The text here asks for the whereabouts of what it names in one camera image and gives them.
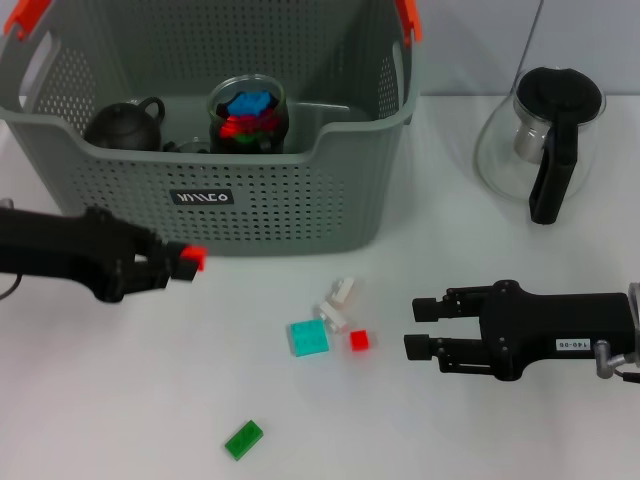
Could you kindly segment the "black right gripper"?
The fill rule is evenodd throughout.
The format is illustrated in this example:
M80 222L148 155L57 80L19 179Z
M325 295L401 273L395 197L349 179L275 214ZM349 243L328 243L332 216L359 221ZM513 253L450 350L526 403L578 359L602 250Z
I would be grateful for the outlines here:
M515 281L449 288L440 301L412 301L416 322L477 317L482 340L404 336L410 361L436 360L442 373L516 381L542 360L593 359L599 341L614 356L634 350L634 320L624 293L537 295Z

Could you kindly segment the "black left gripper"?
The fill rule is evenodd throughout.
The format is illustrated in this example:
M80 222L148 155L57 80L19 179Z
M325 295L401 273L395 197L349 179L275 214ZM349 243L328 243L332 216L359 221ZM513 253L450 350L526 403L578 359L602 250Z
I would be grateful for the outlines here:
M192 282L198 262L180 258L186 248L100 207L76 217L0 208L0 273L71 280L106 303Z

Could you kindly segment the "glass teacup black holder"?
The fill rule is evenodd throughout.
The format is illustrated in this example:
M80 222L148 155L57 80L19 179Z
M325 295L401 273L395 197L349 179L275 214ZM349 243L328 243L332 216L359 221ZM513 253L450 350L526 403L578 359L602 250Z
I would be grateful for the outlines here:
M231 139L220 139L217 130L222 121L230 115L228 103L240 92L268 91L271 94L269 108L275 108L280 117L279 128L272 132L260 132L265 140L260 147L243 148ZM247 74L229 78L220 83L207 99L207 111L210 116L211 150L215 153L229 154L273 154L283 150L284 140L289 130L289 111L287 97L282 84L273 77L262 74ZM245 119L245 132L258 132L250 128L250 117Z
M167 142L163 145L163 152L180 154L209 154L210 145L203 141L189 141L183 143Z

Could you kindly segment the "bright red sloped brick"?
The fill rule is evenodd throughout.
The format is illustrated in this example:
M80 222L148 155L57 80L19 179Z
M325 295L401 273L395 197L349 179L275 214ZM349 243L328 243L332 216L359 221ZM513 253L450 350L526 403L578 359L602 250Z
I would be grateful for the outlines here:
M238 116L229 116L224 119L217 130L217 136L220 139L231 139L236 142L245 135L245 119Z

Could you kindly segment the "dark red long brick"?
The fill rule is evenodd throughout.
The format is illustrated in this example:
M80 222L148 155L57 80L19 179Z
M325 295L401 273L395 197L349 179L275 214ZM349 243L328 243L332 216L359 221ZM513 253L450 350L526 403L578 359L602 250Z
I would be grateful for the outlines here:
M280 117L275 108L267 108L258 116L249 118L250 128L258 132L272 132L279 128Z

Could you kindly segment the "blue square plate brick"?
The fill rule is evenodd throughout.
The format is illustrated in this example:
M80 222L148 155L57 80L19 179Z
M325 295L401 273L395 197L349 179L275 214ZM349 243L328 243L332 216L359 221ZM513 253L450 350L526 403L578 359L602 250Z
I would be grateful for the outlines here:
M230 116L260 116L271 104L268 91L240 92L227 105Z

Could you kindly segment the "grey perforated storage bin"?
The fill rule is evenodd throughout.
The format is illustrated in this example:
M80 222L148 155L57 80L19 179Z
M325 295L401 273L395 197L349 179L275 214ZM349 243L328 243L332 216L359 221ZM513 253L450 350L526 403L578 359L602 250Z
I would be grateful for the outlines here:
M0 17L0 119L67 215L101 206L213 255L354 250L376 235L420 43L394 0L52 0L23 41ZM103 108L160 98L164 142L209 141L207 99L278 80L289 130L273 154L106 150Z

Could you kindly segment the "white toy brick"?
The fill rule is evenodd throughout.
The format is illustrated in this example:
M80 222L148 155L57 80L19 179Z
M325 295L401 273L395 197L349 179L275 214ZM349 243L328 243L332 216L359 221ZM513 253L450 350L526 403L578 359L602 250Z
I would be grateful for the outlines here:
M336 308L343 308L357 291L358 279L355 277L342 277L334 282L328 294L328 301Z
M334 333L342 333L348 328L347 321L343 315L328 301L319 305L318 312Z

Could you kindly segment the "teal square plate brick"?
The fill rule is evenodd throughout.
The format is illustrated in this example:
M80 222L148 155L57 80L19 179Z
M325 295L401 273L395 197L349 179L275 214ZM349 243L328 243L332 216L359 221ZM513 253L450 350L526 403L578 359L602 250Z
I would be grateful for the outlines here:
M296 357L329 351L329 341L321 319L292 323L289 332Z

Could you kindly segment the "dark brown clay teapot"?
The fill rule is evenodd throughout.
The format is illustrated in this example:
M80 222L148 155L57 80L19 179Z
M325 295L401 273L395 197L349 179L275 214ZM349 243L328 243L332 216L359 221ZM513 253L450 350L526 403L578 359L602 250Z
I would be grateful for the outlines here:
M112 104L89 122L84 140L106 149L159 151L165 114L164 102L158 97L149 97L138 104Z

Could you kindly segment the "glass pitcher black lid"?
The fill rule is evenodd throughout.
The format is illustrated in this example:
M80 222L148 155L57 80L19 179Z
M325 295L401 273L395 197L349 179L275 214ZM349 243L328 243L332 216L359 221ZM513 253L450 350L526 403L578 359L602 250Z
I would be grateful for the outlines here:
M497 195L525 203L533 223L551 225L590 173L605 109L604 93L585 74L527 70L481 129L474 170Z

